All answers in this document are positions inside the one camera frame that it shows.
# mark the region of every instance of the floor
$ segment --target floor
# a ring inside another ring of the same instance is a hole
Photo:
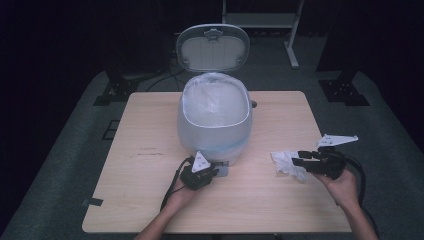
[[[287,36],[252,37],[245,66],[231,73],[250,91],[297,90],[305,93],[322,134],[357,135],[340,146],[355,156],[367,176],[364,206],[374,217],[381,239],[422,239],[424,230],[424,156],[382,99],[372,79],[358,72],[353,84],[370,106],[329,103],[318,80],[339,72],[316,72],[325,37],[299,36],[294,44],[300,67],[292,69],[283,47]],[[181,91],[193,74],[181,71],[175,59],[170,72],[139,82],[138,91]],[[92,196],[112,144],[102,140],[112,120],[119,120],[125,102],[93,106],[108,84],[104,72],[93,78],[57,138],[43,167],[2,239],[132,239],[131,234],[83,232],[85,199]],[[222,239],[274,239],[267,235],[227,235]],[[282,234],[282,239],[353,239],[351,234]],[[209,235],[166,235],[163,239],[213,239]]]

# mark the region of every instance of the white tissue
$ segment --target white tissue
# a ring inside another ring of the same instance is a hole
[[[291,159],[292,157],[299,157],[297,152],[272,152],[271,157],[277,165],[277,172],[282,172],[291,176],[295,176],[299,181],[306,182],[305,168],[293,165],[293,161]]]

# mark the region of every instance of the black cable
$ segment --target black cable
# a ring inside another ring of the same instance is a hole
[[[358,194],[358,202],[359,202],[359,206],[362,208],[362,211],[364,211],[364,213],[368,216],[371,224],[373,225],[375,234],[377,235],[377,238],[380,238],[380,234],[378,232],[378,227],[377,224],[374,220],[374,218],[372,217],[371,213],[363,206],[363,201],[364,201],[364,195],[365,195],[365,187],[366,187],[366,176],[365,176],[365,172],[362,168],[361,163],[356,160],[354,157],[352,156],[345,156],[345,160],[347,160],[347,162],[353,166],[359,173],[360,175],[360,189],[359,189],[359,194]]]
[[[178,78],[177,78],[177,76],[176,75],[174,75],[174,74],[172,74],[172,72],[171,72],[171,69],[168,67],[168,72],[169,72],[169,74],[174,78],[174,80],[175,80],[175,85],[177,85],[177,91],[179,92],[180,91],[180,85],[178,84],[178,82],[182,82],[182,83],[184,83],[183,81],[181,81],[181,80],[179,80]]]
[[[155,77],[159,77],[162,74],[163,74],[163,71],[158,71],[158,72],[146,74],[145,76],[139,76],[139,77],[135,77],[134,79],[126,79],[126,80],[130,83],[139,83],[139,82],[150,80]]]
[[[161,206],[160,206],[160,210],[162,211],[162,209],[165,207],[165,205],[166,205],[166,203],[167,203],[167,201],[168,201],[168,198],[173,194],[173,193],[175,193],[176,191],[179,191],[179,190],[181,190],[182,188],[179,188],[179,189],[177,189],[177,190],[175,190],[175,191],[173,191],[173,189],[174,189],[174,187],[175,187],[175,183],[177,182],[177,180],[178,180],[178,176],[180,176],[180,172],[181,172],[181,168],[184,166],[184,164],[186,163],[186,162],[190,162],[190,160],[191,160],[191,158],[186,158],[186,159],[184,159],[184,161],[180,164],[180,166],[178,167],[178,169],[175,171],[175,175],[174,175],[174,178],[172,179],[172,183],[171,183],[171,185],[169,186],[169,188],[168,188],[168,191],[166,191],[166,193],[165,193],[165,197],[163,198],[163,200],[162,200],[162,204],[161,204]]]
[[[150,89],[152,89],[156,84],[158,84],[159,82],[162,82],[163,80],[166,80],[166,79],[168,79],[168,78],[170,78],[170,77],[174,77],[175,79],[176,79],[176,77],[175,76],[177,76],[177,75],[179,75],[179,74],[181,74],[181,73],[183,73],[184,72],[184,70],[181,70],[180,72],[178,72],[178,73],[176,73],[176,74],[172,74],[171,73],[171,75],[170,76],[166,76],[166,77],[164,77],[164,78],[161,78],[161,79],[159,79],[159,80],[157,80],[156,82],[154,82],[152,85],[150,85],[147,89],[146,89],[146,92],[148,92],[148,91],[150,91]]]

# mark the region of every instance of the metal stand leg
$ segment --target metal stand leg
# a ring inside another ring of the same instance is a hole
[[[304,3],[305,3],[305,0],[300,0],[299,6],[297,8],[296,16],[293,21],[293,27],[290,32],[290,39],[288,42],[287,41],[284,42],[284,46],[286,47],[286,51],[290,59],[290,64],[292,68],[294,69],[299,68],[299,63],[297,62],[296,56],[294,55],[294,52],[293,52],[293,42],[294,42],[294,37],[296,36],[296,31],[299,25],[300,16],[302,14],[302,8]]]

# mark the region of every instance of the dark background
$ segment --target dark background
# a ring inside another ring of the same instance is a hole
[[[293,11],[297,3],[267,2],[233,0],[228,8]],[[366,73],[422,150],[423,10],[419,0],[307,0],[299,26],[302,35],[328,34],[317,70],[353,65]],[[0,2],[0,233],[105,64],[162,70],[173,33],[220,22],[221,11],[220,0]]]

